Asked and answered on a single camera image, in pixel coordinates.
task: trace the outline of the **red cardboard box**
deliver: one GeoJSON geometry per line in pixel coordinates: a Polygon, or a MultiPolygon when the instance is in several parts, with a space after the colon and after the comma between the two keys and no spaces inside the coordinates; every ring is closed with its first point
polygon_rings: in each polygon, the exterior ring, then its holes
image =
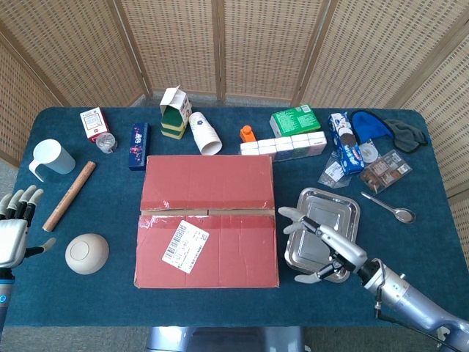
{"type": "Polygon", "coordinates": [[[141,213],[136,287],[278,287],[269,156],[150,156],[141,213]],[[163,261],[182,220],[207,234],[186,271],[163,261]]]}

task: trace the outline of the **blue eye mask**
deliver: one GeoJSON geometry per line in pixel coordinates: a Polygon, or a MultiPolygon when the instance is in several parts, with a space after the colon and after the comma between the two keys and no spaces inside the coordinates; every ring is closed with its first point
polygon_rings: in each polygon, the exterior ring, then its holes
{"type": "Polygon", "coordinates": [[[371,112],[357,110],[350,115],[350,121],[359,144],[369,139],[389,136],[396,149],[404,153],[413,153],[421,145],[428,144],[422,131],[400,120],[382,120],[371,112]]]}

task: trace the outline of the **green box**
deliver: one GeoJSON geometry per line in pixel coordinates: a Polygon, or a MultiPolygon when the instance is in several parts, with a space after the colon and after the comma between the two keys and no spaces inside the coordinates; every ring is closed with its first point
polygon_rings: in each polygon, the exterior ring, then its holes
{"type": "Polygon", "coordinates": [[[319,130],[321,125],[309,105],[274,112],[270,126],[277,138],[319,130]]]}

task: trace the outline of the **row of white boxes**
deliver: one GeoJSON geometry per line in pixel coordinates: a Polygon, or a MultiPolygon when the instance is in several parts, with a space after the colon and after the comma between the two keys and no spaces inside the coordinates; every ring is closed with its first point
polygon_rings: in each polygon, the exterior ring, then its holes
{"type": "Polygon", "coordinates": [[[319,155],[326,144],[324,132],[311,132],[290,137],[241,143],[240,154],[271,155],[273,161],[283,161],[319,155]]]}

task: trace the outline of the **paper cup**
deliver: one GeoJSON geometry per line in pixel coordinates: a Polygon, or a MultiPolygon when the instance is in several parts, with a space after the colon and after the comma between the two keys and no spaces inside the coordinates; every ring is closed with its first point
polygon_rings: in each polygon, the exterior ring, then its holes
{"type": "Polygon", "coordinates": [[[189,117],[193,138],[202,155],[215,155],[221,149],[221,141],[213,127],[201,112],[189,117]]]}

